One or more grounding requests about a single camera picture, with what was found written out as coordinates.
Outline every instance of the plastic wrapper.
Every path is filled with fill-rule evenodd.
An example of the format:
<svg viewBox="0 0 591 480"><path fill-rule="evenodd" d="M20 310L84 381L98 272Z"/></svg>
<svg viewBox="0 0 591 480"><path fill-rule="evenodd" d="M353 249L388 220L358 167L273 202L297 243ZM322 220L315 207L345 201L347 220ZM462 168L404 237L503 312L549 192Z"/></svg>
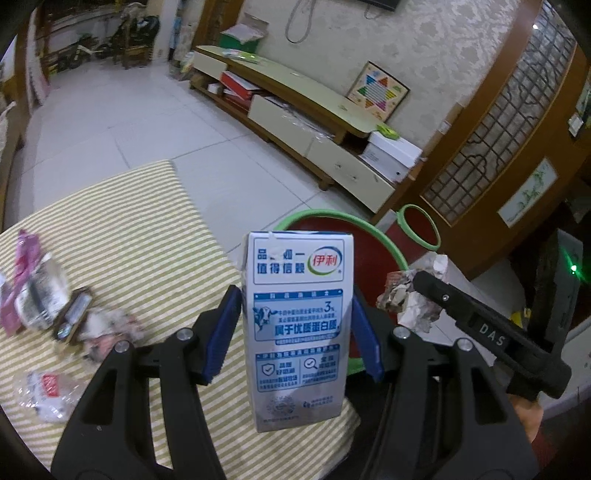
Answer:
<svg viewBox="0 0 591 480"><path fill-rule="evenodd" d="M8 336L15 334L21 327L15 301L23 285L37 268L42 256L43 251L39 237L30 235L25 230L20 230L17 237L17 250L14 261L14 287L10 288L7 283L3 286L2 306L0 307L0 323L2 323L2 327Z"/></svg>
<svg viewBox="0 0 591 480"><path fill-rule="evenodd" d="M84 391L80 382L58 372L19 372L13 382L15 401L45 423L67 422Z"/></svg>
<svg viewBox="0 0 591 480"><path fill-rule="evenodd" d="M445 281L449 260L447 255L425 255L421 265L414 270L389 273L386 290L378 297L379 309L398 314L398 324L415 332L428 333L431 323L441 314L442 308L435 302L414 290L413 279L420 270L429 272L439 280Z"/></svg>
<svg viewBox="0 0 591 480"><path fill-rule="evenodd" d="M280 103L271 100L274 104L280 106L285 111L283 118L289 120L292 124L298 126L302 130L312 132L318 141L330 141L334 138L327 129L314 122L311 118L299 112L288 103L281 105Z"/></svg>
<svg viewBox="0 0 591 480"><path fill-rule="evenodd" d="M78 341L84 344L85 357L95 363L101 363L120 340L136 345L143 339L140 323L121 309L90 309L78 334Z"/></svg>
<svg viewBox="0 0 591 480"><path fill-rule="evenodd" d="M45 254L15 301L22 324L31 330L51 328L71 293L64 271Z"/></svg>
<svg viewBox="0 0 591 480"><path fill-rule="evenodd" d="M193 74L193 60L195 58L195 52L190 51L181 60L181 69L178 75L178 80L188 80L190 75Z"/></svg>
<svg viewBox="0 0 591 480"><path fill-rule="evenodd" d="M260 63L261 58L254 53L248 53L242 50L234 50L233 48L227 48L222 50L222 56L232 60L248 61L250 63Z"/></svg>

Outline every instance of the white shoebox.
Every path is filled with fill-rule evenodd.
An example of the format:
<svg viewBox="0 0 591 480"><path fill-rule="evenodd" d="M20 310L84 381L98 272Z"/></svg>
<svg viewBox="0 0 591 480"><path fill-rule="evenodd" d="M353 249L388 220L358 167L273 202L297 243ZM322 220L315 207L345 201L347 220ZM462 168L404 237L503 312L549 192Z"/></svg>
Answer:
<svg viewBox="0 0 591 480"><path fill-rule="evenodd" d="M360 157L388 180L401 182L415 166L421 152L420 148L403 138L390 140L379 132L373 132Z"/></svg>

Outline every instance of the white floor tile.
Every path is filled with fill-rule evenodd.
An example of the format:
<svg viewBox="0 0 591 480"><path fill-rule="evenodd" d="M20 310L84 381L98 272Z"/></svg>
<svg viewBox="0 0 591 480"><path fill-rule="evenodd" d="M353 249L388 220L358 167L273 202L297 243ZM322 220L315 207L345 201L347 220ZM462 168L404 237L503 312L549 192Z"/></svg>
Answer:
<svg viewBox="0 0 591 480"><path fill-rule="evenodd" d="M173 95L152 83L109 85L111 98L103 105L107 127L144 119L183 106Z"/></svg>
<svg viewBox="0 0 591 480"><path fill-rule="evenodd" d="M437 326L452 342L455 342L458 338L467 336L458 327L456 327L456 321L445 311L441 313L439 320L434 322L434 325Z"/></svg>
<svg viewBox="0 0 591 480"><path fill-rule="evenodd" d="M31 115L29 124L27 126L27 133L25 135L25 145L22 148L22 168L21 173L33 168L37 163L37 148L39 145L39 138L43 128L43 109L37 108Z"/></svg>
<svg viewBox="0 0 591 480"><path fill-rule="evenodd" d="M236 248L234 248L233 250L230 250L228 253L228 258L230 259L230 261L236 265L237 269L241 269L242 267L242 256L243 256L243 248L242 245L238 245Z"/></svg>
<svg viewBox="0 0 591 480"><path fill-rule="evenodd" d="M505 317L525 307L523 286L506 258L472 280L472 284L492 298Z"/></svg>
<svg viewBox="0 0 591 480"><path fill-rule="evenodd" d="M128 169L108 132L67 148L35 165L23 177L33 176L35 210Z"/></svg>
<svg viewBox="0 0 591 480"><path fill-rule="evenodd" d="M453 345L453 342L437 325L431 325L429 333L417 332L417 335L427 342L436 343L438 345Z"/></svg>
<svg viewBox="0 0 591 480"><path fill-rule="evenodd" d="M238 120L218 108L212 100L203 97L203 101L196 101L187 105L205 122L214 127L228 140L251 134L252 131Z"/></svg>
<svg viewBox="0 0 591 480"><path fill-rule="evenodd" d="M4 229L35 211L33 205L33 173L23 169L23 150L19 150L12 161L12 170L8 182L6 206L4 209Z"/></svg>
<svg viewBox="0 0 591 480"><path fill-rule="evenodd" d="M51 78L50 95L55 98L56 95L69 95L73 89L89 90L109 84L112 79L109 70L105 70L103 65L103 62L92 61L76 69L60 72Z"/></svg>
<svg viewBox="0 0 591 480"><path fill-rule="evenodd" d="M111 133L131 168L226 141L186 107L113 127Z"/></svg>
<svg viewBox="0 0 591 480"><path fill-rule="evenodd" d="M224 251L261 230L300 199L231 142L175 160L178 176Z"/></svg>
<svg viewBox="0 0 591 480"><path fill-rule="evenodd" d="M63 99L59 105L44 105L40 108L43 124L35 149L37 163L106 129L107 124L100 107L105 103L103 93L105 92L97 89L89 97L84 97L73 92L72 96Z"/></svg>
<svg viewBox="0 0 591 480"><path fill-rule="evenodd" d="M302 202L321 192L318 179L305 167L276 145L267 143L256 135L246 135L233 142L267 172L290 189Z"/></svg>
<svg viewBox="0 0 591 480"><path fill-rule="evenodd" d="M190 105L192 103L203 102L206 100L201 93L189 88L189 80L179 82L178 80L165 75L158 76L155 81L183 105Z"/></svg>
<svg viewBox="0 0 591 480"><path fill-rule="evenodd" d="M297 207L295 207L293 210L290 210L289 212L287 212L285 215L281 215L281 217L273 220L271 223L269 223L269 225L265 226L265 228L262 230L264 232L271 231L271 230L275 229L275 227L277 227L277 225L279 225L287 217L289 217L295 213L303 212L305 210L310 210L310 207L308 207L305 203L302 203L302 204L298 205Z"/></svg>
<svg viewBox="0 0 591 480"><path fill-rule="evenodd" d="M372 213L364 208L359 202L351 198L338 185L333 185L326 192L320 192L306 201L308 207L313 209L338 210L350 215L355 215L362 220L369 220Z"/></svg>

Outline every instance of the screw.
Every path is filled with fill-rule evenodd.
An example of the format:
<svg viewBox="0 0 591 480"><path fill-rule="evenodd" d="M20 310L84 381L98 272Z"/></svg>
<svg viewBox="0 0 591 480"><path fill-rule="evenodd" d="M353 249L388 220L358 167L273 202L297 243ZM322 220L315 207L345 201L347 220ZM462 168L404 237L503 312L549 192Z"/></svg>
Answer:
<svg viewBox="0 0 591 480"><path fill-rule="evenodd" d="M470 350L472 350L474 348L474 344L468 340L467 338L460 338L457 341L457 347L460 350L464 350L465 352L469 352Z"/></svg>
<svg viewBox="0 0 591 480"><path fill-rule="evenodd" d="M127 340L119 340L115 344L115 352L125 353L127 350L129 350L129 342Z"/></svg>
<svg viewBox="0 0 591 480"><path fill-rule="evenodd" d="M396 338L400 338L401 340L406 340L408 337L410 337L410 330L408 330L406 327L403 327L402 325L398 325L394 329L393 333Z"/></svg>
<svg viewBox="0 0 591 480"><path fill-rule="evenodd" d="M186 342L193 338L193 331L190 328L181 328L177 332L177 338L181 340L181 342Z"/></svg>

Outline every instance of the patterned wallpaper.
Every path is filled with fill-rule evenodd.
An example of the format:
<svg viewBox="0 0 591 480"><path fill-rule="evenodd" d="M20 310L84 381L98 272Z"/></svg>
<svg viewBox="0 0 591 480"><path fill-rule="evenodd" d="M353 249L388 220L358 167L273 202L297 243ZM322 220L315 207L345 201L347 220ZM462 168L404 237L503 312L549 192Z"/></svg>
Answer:
<svg viewBox="0 0 591 480"><path fill-rule="evenodd" d="M260 54L342 93L371 60L410 88L388 123L423 147L455 102L471 96L486 75L517 13L519 0L402 0L375 20L356 0L318 0L309 37L285 38L296 0L246 0L243 11L270 23ZM306 31L311 0L290 30ZM371 7L367 17L382 12Z"/></svg>

